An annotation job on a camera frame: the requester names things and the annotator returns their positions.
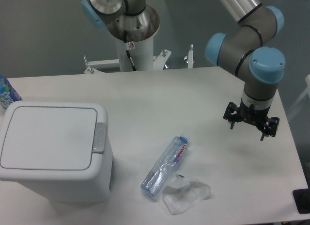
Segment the water bottle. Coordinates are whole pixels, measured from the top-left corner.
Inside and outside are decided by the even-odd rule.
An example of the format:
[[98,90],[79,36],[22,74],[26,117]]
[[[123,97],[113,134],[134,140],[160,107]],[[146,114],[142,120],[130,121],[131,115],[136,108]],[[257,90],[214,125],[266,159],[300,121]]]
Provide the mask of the water bottle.
[[7,109],[15,101],[22,100],[7,78],[0,75],[0,105]]
[[187,142],[188,138],[184,134],[173,138],[141,184],[147,195],[152,198],[158,195],[169,176],[180,164],[187,151]]

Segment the gray wall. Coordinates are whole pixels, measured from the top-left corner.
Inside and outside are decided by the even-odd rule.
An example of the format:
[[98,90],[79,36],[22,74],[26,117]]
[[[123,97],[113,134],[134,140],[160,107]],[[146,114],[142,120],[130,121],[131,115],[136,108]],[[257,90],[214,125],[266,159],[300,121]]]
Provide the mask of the gray wall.
[[[279,92],[287,109],[306,87],[310,74],[310,1],[261,0],[285,16],[283,30],[268,43],[286,56],[287,66]],[[81,74],[83,55],[89,61],[116,59],[107,30],[97,30],[84,16],[81,0],[0,0],[0,74],[29,77]],[[172,51],[171,68],[186,67],[183,57],[194,44],[196,67],[211,66],[204,48],[217,32],[233,33],[238,25],[219,0],[147,0],[160,15],[155,54]],[[302,162],[310,161],[310,115],[306,107],[291,129]]]

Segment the white table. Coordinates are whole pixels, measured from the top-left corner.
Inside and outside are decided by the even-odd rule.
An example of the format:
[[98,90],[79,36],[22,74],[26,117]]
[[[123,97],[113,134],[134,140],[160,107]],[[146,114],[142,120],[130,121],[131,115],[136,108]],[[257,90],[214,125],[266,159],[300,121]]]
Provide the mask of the white table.
[[[97,102],[109,115],[115,157],[112,197],[104,205],[68,205],[14,182],[0,182],[1,225],[236,225],[309,219],[292,190],[307,184],[278,92],[269,116],[280,118],[275,138],[223,119],[239,105],[243,82],[218,67],[10,79],[25,100]],[[178,173],[212,187],[210,199],[171,215],[140,184],[171,139],[190,136]]]

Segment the bottle label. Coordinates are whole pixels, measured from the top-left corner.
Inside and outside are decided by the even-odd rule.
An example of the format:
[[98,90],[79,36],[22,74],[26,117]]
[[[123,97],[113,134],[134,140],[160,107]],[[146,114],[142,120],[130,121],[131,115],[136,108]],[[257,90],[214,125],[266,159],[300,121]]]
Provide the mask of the bottle label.
[[181,150],[179,151],[179,153],[176,155],[176,157],[174,158],[174,160],[173,160],[173,162],[175,162],[175,163],[178,163],[180,160],[181,160],[181,158],[182,158],[182,156],[183,156],[183,154],[184,154],[184,152],[187,150],[187,144],[184,144],[183,146],[182,146],[182,148],[181,148]]
[[8,108],[10,104],[14,101],[21,100],[19,94],[11,87],[11,92],[9,87],[5,86],[5,92],[0,94],[0,105],[3,108]]

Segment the crumpled plastic wrapper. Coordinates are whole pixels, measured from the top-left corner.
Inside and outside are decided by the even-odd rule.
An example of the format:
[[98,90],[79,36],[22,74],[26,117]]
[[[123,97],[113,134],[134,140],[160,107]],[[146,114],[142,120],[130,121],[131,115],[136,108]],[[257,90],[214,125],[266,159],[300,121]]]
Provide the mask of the crumpled plastic wrapper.
[[177,179],[167,184],[163,198],[171,214],[182,214],[195,204],[207,199],[211,187],[193,177],[176,174]]

